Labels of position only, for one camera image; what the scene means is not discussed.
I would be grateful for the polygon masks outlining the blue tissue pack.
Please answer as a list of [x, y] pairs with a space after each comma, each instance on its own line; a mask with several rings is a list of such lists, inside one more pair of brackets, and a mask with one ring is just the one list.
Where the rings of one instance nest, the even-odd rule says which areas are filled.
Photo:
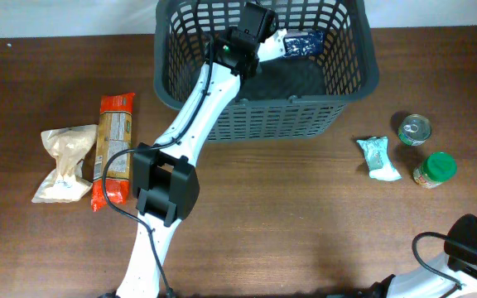
[[323, 52], [325, 33], [317, 30], [289, 31], [283, 38], [284, 58], [307, 57]]

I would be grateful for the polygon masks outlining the orange spaghetti packet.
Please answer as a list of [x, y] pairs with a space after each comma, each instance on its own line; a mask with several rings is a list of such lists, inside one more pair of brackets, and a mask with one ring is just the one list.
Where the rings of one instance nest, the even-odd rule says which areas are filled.
[[[106, 163], [116, 153], [132, 147], [134, 97], [135, 93], [128, 93], [101, 98], [90, 201], [94, 212], [107, 204], [101, 182]], [[112, 203], [125, 204], [128, 200], [130, 165], [131, 157], [124, 154], [117, 157], [107, 170], [106, 190]]]

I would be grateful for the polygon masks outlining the mint green wipes packet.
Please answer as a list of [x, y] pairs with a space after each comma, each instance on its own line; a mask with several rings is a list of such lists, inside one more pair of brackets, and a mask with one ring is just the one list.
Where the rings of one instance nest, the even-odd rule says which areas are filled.
[[370, 178], [388, 182], [402, 178], [388, 157], [387, 137], [371, 137], [356, 142], [364, 152]]

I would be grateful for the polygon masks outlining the silver tin can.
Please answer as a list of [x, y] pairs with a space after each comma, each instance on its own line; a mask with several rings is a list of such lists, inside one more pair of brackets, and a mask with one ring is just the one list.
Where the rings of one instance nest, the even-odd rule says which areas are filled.
[[399, 139], [408, 146], [420, 146], [432, 134], [428, 118], [420, 114], [411, 114], [403, 119], [397, 130]]

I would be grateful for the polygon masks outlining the beige food pouch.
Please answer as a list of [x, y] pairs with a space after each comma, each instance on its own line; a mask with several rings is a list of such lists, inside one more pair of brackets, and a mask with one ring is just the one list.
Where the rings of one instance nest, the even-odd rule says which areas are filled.
[[82, 166], [97, 138], [97, 124], [51, 129], [41, 132], [47, 153], [55, 160], [55, 169], [41, 182], [32, 203], [72, 203], [90, 190], [92, 183], [83, 178]]

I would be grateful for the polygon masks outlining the green lid jar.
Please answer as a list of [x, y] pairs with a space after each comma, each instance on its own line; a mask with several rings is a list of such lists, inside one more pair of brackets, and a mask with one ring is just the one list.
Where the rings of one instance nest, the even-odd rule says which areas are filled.
[[421, 187], [433, 189], [453, 178], [456, 172], [455, 158], [446, 152], [436, 152], [415, 168], [412, 177]]

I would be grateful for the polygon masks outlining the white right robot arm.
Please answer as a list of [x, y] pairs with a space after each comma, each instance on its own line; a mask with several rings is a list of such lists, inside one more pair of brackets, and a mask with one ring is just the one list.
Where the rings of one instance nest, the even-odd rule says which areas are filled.
[[[425, 262], [417, 244], [423, 238], [438, 238], [444, 251]], [[412, 253], [419, 267], [402, 275], [391, 275], [357, 297], [440, 298], [461, 297], [477, 293], [477, 217], [466, 214], [450, 228], [448, 234], [424, 232], [412, 240]]]

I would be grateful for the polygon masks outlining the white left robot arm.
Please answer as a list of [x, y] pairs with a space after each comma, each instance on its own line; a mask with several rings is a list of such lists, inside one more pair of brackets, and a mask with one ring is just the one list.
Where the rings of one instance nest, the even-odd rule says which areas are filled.
[[172, 236], [192, 211], [200, 185], [195, 167], [210, 130], [258, 67], [259, 46], [277, 30], [277, 14], [246, 3], [237, 26], [208, 36], [204, 64], [189, 98], [169, 128], [148, 146], [131, 149], [137, 234], [127, 272], [114, 297], [156, 297], [175, 292], [163, 263]]

